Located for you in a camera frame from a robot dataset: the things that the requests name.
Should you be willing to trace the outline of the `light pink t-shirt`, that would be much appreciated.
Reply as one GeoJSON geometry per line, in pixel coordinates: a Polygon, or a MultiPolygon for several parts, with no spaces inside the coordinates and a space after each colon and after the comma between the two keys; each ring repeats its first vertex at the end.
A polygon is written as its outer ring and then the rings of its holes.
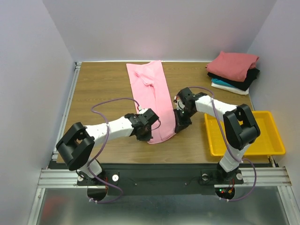
{"type": "Polygon", "coordinates": [[[162,62],[126,64],[133,98],[141,108],[150,108],[159,117],[152,125],[149,144],[162,143],[175,135],[175,115],[162,62]]]}

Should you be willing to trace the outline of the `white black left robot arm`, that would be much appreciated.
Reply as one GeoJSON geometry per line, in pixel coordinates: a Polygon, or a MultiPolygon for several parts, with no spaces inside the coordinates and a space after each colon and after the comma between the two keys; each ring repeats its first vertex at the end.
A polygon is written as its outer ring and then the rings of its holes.
{"type": "Polygon", "coordinates": [[[100,163],[91,158],[94,147],[109,140],[135,136],[139,141],[150,141],[152,125],[159,117],[151,109],[142,109],[138,114],[128,113],[117,120],[97,125],[86,125],[77,122],[61,137],[56,144],[68,170],[80,171],[88,176],[95,185],[104,181],[104,173],[100,163]]]}

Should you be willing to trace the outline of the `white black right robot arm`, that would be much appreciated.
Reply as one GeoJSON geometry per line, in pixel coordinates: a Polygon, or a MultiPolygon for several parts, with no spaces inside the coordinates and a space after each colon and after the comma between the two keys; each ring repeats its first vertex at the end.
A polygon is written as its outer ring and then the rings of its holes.
{"type": "Polygon", "coordinates": [[[243,162],[246,150],[261,134],[249,106],[227,104],[203,92],[194,94],[188,87],[180,90],[173,102],[176,105],[173,110],[175,133],[191,125],[191,117],[197,112],[216,118],[226,146],[225,154],[217,164],[216,179],[221,183],[229,181],[243,162]]]}

